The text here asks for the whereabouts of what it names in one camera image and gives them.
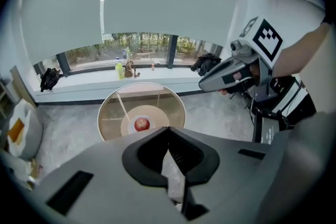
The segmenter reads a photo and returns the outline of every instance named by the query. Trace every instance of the red apple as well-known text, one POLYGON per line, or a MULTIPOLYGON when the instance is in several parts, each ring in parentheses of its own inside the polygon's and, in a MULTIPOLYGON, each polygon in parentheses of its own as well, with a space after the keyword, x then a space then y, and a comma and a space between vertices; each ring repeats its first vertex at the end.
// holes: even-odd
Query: red apple
POLYGON ((150 127, 149 120, 145 118, 138 118, 134 123, 134 128, 139 132, 143 130, 148 130, 150 127))

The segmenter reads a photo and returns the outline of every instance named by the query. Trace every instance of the floor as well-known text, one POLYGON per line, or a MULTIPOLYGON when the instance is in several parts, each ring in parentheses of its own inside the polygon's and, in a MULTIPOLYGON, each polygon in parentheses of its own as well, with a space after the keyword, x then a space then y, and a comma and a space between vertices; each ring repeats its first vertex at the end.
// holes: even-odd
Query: floor
MULTIPOLYGON (((245 101, 237 94, 231 100, 217 92, 181 97, 186 109, 185 128, 232 140, 251 141, 253 125, 245 101)), ((40 106, 43 140, 36 156, 43 178, 91 145, 101 142, 97 128, 100 105, 40 106)), ((183 195, 183 175, 167 153, 162 174, 169 178, 169 196, 183 195)))

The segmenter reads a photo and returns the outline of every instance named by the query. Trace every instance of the round glass table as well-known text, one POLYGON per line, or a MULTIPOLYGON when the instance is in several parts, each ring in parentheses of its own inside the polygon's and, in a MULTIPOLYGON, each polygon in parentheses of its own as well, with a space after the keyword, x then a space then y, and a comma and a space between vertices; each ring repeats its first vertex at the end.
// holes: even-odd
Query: round glass table
POLYGON ((105 99, 98 113, 98 129, 104 140, 156 127, 184 127, 184 123, 180 97, 149 82, 119 88, 105 99))

